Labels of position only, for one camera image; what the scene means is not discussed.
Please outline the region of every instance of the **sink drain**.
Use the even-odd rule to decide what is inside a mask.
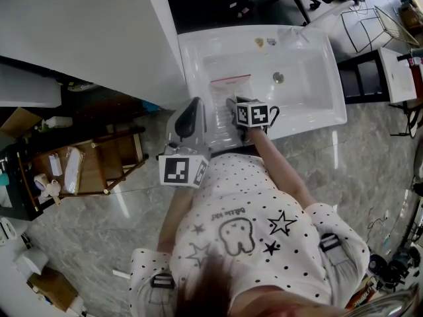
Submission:
[[[277,71],[276,73],[273,74],[273,81],[275,81],[276,83],[283,83],[284,76],[282,75],[281,72]]]

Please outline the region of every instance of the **black and white marker cube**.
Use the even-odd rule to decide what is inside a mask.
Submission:
[[[162,186],[199,188],[209,162],[202,155],[159,156]]]
[[[263,102],[237,103],[237,124],[245,127],[270,125],[270,109]]]

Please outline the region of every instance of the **marble floor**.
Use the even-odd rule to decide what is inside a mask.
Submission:
[[[399,4],[399,0],[366,1],[368,7]],[[276,3],[274,17],[280,19],[272,22],[299,24],[301,15],[290,5],[289,0]],[[327,8],[322,4],[311,18]],[[330,39],[337,59],[342,59],[355,52],[339,24],[337,19],[331,26]],[[368,240],[369,246],[386,254],[401,240],[416,199],[413,194],[406,196],[406,189],[412,180],[418,139],[389,135],[403,130],[406,122],[400,110],[385,103],[349,105],[347,113],[345,125],[297,134],[275,144],[317,200],[337,205],[340,216]],[[152,158],[113,194],[67,198],[61,207],[51,206],[28,228],[33,243],[47,253],[51,266],[67,277],[96,317],[130,316],[128,282],[113,276],[112,269],[128,271],[134,248],[154,248],[157,243],[173,189],[159,185],[158,164],[153,157],[163,150],[169,114],[160,112],[135,120],[146,128],[143,150]],[[388,219],[375,223],[369,233],[367,226],[383,219],[386,210]]]

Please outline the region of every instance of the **white sink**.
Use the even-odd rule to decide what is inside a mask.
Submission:
[[[189,93],[206,105],[213,151],[241,146],[225,105],[234,94],[280,108],[268,132],[271,139],[346,123],[342,85],[327,35],[304,28],[305,40],[291,29],[302,27],[237,26],[178,36]],[[282,83],[274,81],[275,72],[283,75]],[[210,85],[210,81],[248,74],[250,79],[236,90]]]

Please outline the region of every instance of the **strap buckle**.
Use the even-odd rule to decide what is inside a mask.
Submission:
[[[174,289],[174,280],[170,273],[159,273],[150,280],[152,288]]]
[[[336,248],[337,246],[340,246],[340,245],[341,245],[341,241],[338,235],[335,235],[335,234],[324,234],[319,244],[323,252],[332,250],[333,248]]]

